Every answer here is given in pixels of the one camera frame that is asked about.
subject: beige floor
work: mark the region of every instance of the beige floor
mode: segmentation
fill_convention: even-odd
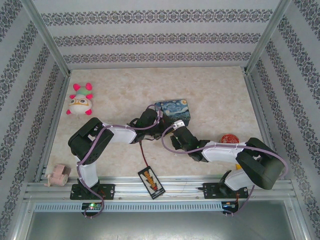
[[[66,115],[72,85],[93,85],[93,114]],[[76,162],[68,146],[69,138],[90,118],[108,124],[126,124],[139,118],[149,104],[157,101],[186,99],[191,121],[189,130],[199,140],[218,142],[225,133],[245,142],[261,139],[240,67],[181,67],[74,70],[60,116],[47,174],[56,164],[72,168]],[[170,138],[166,144],[171,146]],[[195,162],[187,155],[174,154],[161,141],[144,141],[145,157],[158,176],[224,174],[235,165],[225,162]],[[98,176],[137,176],[145,167],[138,144],[111,143],[97,161]]]

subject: purple cable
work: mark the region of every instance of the purple cable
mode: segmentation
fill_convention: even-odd
[[[175,150],[172,150],[170,148],[168,148],[166,145],[165,145],[165,142],[164,142],[164,137],[166,135],[166,133],[172,129],[174,126],[170,126],[168,127],[166,130],[164,130],[164,132],[162,133],[162,136],[161,136],[161,142],[162,142],[162,145],[165,149],[167,149],[168,151],[172,152],[172,153],[175,153],[175,154],[190,154],[190,153],[194,153],[194,152],[198,152],[198,151],[201,151],[201,150],[204,150],[204,149],[210,149],[210,148],[216,148],[216,147],[219,147],[219,148],[241,148],[241,149],[249,149],[249,150],[255,150],[255,151],[258,151],[258,152],[261,152],[261,153],[265,153],[265,154],[269,154],[271,156],[274,156],[275,158],[279,159],[283,165],[284,165],[284,173],[282,175],[279,176],[279,179],[280,178],[283,178],[285,175],[287,175],[288,171],[289,171],[289,167],[288,167],[288,164],[286,163],[286,161],[280,157],[279,155],[271,152],[271,151],[268,151],[268,150],[264,150],[264,149],[261,149],[261,148],[257,148],[257,147],[252,147],[252,146],[243,146],[243,145],[238,145],[238,144],[215,144],[215,145],[209,145],[209,146],[204,146],[204,147],[199,147],[197,149],[194,149],[194,150],[190,150],[190,151],[175,151]],[[252,189],[248,195],[248,197],[246,198],[246,200],[244,201],[243,205],[241,206],[241,208],[237,211],[237,213],[242,210],[244,208],[244,206],[248,203],[249,201],[249,198],[251,197],[251,194],[253,193],[255,189],[255,185],[252,186]]]
[[[161,111],[159,109],[159,107],[155,104],[151,104],[149,106],[147,106],[146,108],[150,108],[150,107],[155,107],[158,111],[158,115],[157,115],[157,120],[154,124],[150,125],[150,126],[147,126],[147,127],[131,127],[131,126],[123,126],[123,125],[108,125],[108,126],[105,126],[104,128],[101,129],[101,131],[98,133],[98,135],[96,136],[92,146],[90,147],[89,151],[87,152],[87,154],[84,156],[84,158],[77,162],[76,163],[76,171],[79,175],[79,180],[80,182],[82,183],[82,185],[88,189],[92,194],[94,194],[95,196],[97,196],[100,200],[101,200],[101,209],[99,212],[97,212],[95,215],[93,216],[90,216],[89,218],[90,219],[93,219],[95,217],[97,217],[98,215],[100,215],[102,213],[102,211],[104,210],[105,208],[105,201],[104,201],[104,198],[102,196],[100,196],[99,194],[97,194],[96,192],[94,192],[93,190],[91,190],[91,188],[85,183],[85,181],[83,181],[83,178],[82,178],[82,175],[81,175],[81,172],[80,172],[80,166],[84,164],[84,162],[88,159],[88,157],[90,156],[90,154],[92,153],[92,151],[94,150],[95,146],[97,145],[97,142],[99,140],[99,138],[101,137],[102,133],[106,130],[106,129],[109,129],[109,128],[112,128],[112,127],[118,127],[118,128],[123,128],[123,129],[132,129],[132,130],[147,130],[147,129],[151,129],[153,128],[155,125],[157,125],[160,121],[160,118],[162,117],[161,115]],[[86,212],[87,212],[87,208],[84,210],[84,217],[87,218],[88,216],[86,215]]]

